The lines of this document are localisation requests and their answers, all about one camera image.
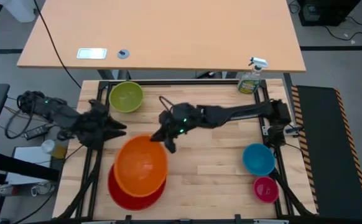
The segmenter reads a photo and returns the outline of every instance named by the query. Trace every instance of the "yellow black caution stripe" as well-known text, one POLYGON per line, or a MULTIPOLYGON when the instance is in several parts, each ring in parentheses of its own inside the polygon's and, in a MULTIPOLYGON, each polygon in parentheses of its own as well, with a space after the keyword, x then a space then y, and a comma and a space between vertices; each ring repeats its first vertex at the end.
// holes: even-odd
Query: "yellow black caution stripe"
MULTIPOLYGON (((291 89, 292 89, 292 100, 293 100, 294 113, 295 113, 295 122, 299 126, 304 126, 303 114, 301 113, 301 107, 300 107, 299 91, 295 85, 291 86, 291 89)), ((308 151, 307 138, 305 137, 304 130, 299 131, 299 142, 303 155, 305 171, 307 172, 308 181, 311 186, 313 202, 315 204, 315 208, 317 209, 317 213, 319 213, 317 194, 315 191, 315 183, 313 182, 313 177, 312 177, 310 154, 308 151)))
POLYGON ((337 96, 337 100, 338 100, 338 105, 340 106, 341 115, 343 117, 344 127, 345 127, 345 131, 347 134, 347 138, 348 138, 348 141, 350 142, 350 148, 351 148, 351 153, 353 155, 353 159, 355 162, 356 172, 358 173, 358 176, 360 178, 360 183, 361 183, 361 188, 362 188, 362 170, 361 170, 360 160, 358 159, 358 155, 355 151, 355 144, 354 144, 353 136, 350 131, 350 125, 348 125, 347 115, 345 114, 344 104, 343 104, 343 101, 341 100, 340 92, 336 89, 335 89, 335 91, 336 91, 336 96, 337 96))

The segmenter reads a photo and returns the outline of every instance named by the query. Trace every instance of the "lime green bowl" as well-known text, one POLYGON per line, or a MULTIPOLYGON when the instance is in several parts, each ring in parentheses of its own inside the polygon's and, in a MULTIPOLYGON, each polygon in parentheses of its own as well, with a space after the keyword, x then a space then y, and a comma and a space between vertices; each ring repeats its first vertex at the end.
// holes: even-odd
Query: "lime green bowl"
POLYGON ((144 92, 135 82, 122 82, 116 85, 109 95, 110 105, 122 113, 130 113, 141 106, 144 92))

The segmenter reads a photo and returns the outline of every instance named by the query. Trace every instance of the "wooden table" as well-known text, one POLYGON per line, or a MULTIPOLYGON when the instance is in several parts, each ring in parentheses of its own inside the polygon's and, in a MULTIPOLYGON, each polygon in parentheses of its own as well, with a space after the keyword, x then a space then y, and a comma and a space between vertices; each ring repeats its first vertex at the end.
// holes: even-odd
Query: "wooden table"
MULTIPOLYGON (((269 97, 287 97, 282 80, 266 80, 269 97)), ((99 81, 84 81, 80 93, 78 112, 88 111, 88 100, 96 98, 99 81)), ((132 212, 117 206, 107 188, 107 178, 114 158, 122 145, 131 137, 152 134, 159 128, 158 115, 164 109, 160 95, 173 103, 189 102, 205 105, 237 106, 254 103, 253 95, 239 93, 235 85, 143 85, 145 92, 141 107, 134 113, 122 114, 111 110, 111 116, 128 126, 126 136, 104 144, 100 180, 95 203, 95 220, 124 220, 132 215, 138 220, 228 219, 235 214, 242 218, 275 218, 273 204, 263 204, 253 195, 252 185, 257 178, 243 166, 243 149, 252 143, 262 142, 259 121, 247 119, 232 121, 216 129, 197 128, 175 140, 177 152, 168 153, 169 175, 164 194, 152 207, 132 212)), ((288 137, 287 143, 299 146, 296 138, 288 137)), ((68 154, 79 147, 70 141, 68 154)), ((300 201, 311 211, 315 205, 305 171, 301 152, 290 146, 281 147, 287 180, 300 201)), ((80 188, 86 149, 82 148, 69 158, 62 172, 53 216, 60 215, 80 188)), ((85 197, 83 215, 86 215, 85 197)), ((283 193, 282 211, 285 213, 283 193)))
MULTIPOLYGON (((42 15, 68 68, 245 71, 259 57, 305 72, 286 0, 47 0, 42 15), (80 48, 108 53, 80 60, 80 48)), ((40 18, 17 65, 62 67, 40 18)))

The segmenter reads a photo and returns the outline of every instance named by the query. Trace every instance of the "gray floor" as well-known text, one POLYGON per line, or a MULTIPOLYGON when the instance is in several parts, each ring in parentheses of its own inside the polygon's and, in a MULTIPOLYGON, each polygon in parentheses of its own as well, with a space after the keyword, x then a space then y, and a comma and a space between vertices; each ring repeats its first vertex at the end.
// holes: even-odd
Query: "gray floor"
MULTIPOLYGON (((357 21, 362 22, 362 1, 351 13, 357 21)), ((292 15, 296 34, 301 46, 335 46, 353 45, 350 41, 336 40, 331 37, 323 27, 302 27, 298 15, 292 15)), ((20 24, 3 9, 0 13, 0 49, 21 49, 33 28, 33 23, 20 24)), ((351 36, 356 31, 362 31, 351 22, 344 22, 340 27, 332 27, 335 35, 351 36)), ((362 45, 362 36, 354 38, 354 45, 362 45)), ((350 121, 356 150, 362 166, 362 51, 354 52, 302 52, 307 73, 292 74, 292 81, 297 85, 328 86, 341 91, 345 110, 350 121)), ((9 96, 16 97, 26 90, 39 90, 48 96, 57 96, 75 106, 80 90, 74 85, 61 69, 25 69, 17 68, 16 62, 19 54, 0 55, 0 83, 11 85, 9 96)), ((100 76, 95 70, 70 70, 76 80, 97 80, 100 76)), ((131 71, 133 78, 192 78, 195 71, 131 71)), ((281 78, 282 74, 264 74, 266 78, 281 78)), ((7 106, 16 108, 12 100, 6 102, 7 106)), ((4 126, 10 113, 3 111, 0 125, 4 126)), ((17 119, 12 130, 17 132, 24 125, 25 120, 17 119)), ((38 126, 38 121, 33 121, 32 126, 38 126)), ((55 138, 55 131, 50 137, 55 138)), ((23 139, 8 140, 0 129, 0 153, 11 155, 16 146, 36 146, 41 139, 25 141, 23 139)), ((46 197, 18 196, 6 199, 2 217, 16 221, 37 208, 46 197)), ((26 222, 48 220, 51 217, 55 197, 33 217, 26 222)))

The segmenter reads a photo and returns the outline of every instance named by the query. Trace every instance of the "spray bottle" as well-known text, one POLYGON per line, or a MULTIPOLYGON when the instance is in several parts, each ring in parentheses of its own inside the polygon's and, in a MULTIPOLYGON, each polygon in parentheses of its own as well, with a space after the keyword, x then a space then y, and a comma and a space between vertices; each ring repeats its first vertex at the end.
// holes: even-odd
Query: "spray bottle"
POLYGON ((261 58, 251 57, 250 62, 249 66, 254 65, 251 72, 243 74, 238 83, 238 90, 241 93, 253 94, 260 85, 262 68, 268 67, 267 61, 261 58))

